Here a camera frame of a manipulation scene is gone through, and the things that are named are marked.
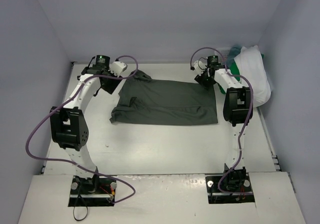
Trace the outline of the grey t shirt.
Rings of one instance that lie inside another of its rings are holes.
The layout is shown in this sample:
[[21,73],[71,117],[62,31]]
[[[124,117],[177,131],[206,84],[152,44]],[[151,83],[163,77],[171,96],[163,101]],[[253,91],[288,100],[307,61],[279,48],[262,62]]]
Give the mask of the grey t shirt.
[[213,88],[155,80],[143,71],[127,79],[111,112],[111,123],[193,126],[218,123]]

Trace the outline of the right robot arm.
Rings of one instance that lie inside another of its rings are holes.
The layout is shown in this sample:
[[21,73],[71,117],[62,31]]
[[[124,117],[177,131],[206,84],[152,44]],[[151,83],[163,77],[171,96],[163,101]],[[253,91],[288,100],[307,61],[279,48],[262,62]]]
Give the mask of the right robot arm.
[[229,123],[231,130],[230,152],[224,164],[221,184],[227,190],[238,186],[246,175],[243,161],[244,131],[252,118],[253,103],[250,85],[244,85],[237,80],[229,69],[219,64],[218,56],[209,56],[206,63],[197,60],[191,64],[197,75],[195,80],[206,89],[218,84],[225,92],[223,117]]

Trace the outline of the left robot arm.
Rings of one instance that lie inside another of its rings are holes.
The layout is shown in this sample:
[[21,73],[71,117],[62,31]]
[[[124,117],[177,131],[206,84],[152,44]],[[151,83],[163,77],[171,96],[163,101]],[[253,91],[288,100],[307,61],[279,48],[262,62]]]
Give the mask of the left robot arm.
[[70,102],[50,117],[53,142],[64,149],[71,161],[77,164],[75,179],[90,194],[99,190],[100,178],[95,174],[98,168],[93,163],[86,145],[89,128],[84,112],[91,98],[96,96],[100,89],[112,94],[121,82],[120,79],[107,77],[119,78],[128,67],[119,60],[110,63],[110,58],[104,55],[97,55],[94,59],[95,64],[85,67],[77,76],[78,84],[68,97]]

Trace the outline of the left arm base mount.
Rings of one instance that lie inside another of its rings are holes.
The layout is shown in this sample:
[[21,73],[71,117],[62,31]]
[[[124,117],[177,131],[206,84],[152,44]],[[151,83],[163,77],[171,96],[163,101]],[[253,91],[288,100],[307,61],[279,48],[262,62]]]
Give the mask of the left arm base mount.
[[73,176],[68,207],[106,207],[114,206],[117,182],[106,177],[92,180]]

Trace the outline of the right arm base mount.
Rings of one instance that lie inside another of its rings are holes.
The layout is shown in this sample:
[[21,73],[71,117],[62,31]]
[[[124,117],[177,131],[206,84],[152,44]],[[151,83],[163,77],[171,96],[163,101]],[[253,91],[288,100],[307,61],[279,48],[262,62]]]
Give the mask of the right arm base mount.
[[221,183],[220,191],[218,182],[222,175],[206,175],[205,185],[207,189],[207,198],[209,204],[238,204],[254,203],[255,197],[252,190],[251,181],[247,174],[244,179],[235,181],[226,185],[227,179]]

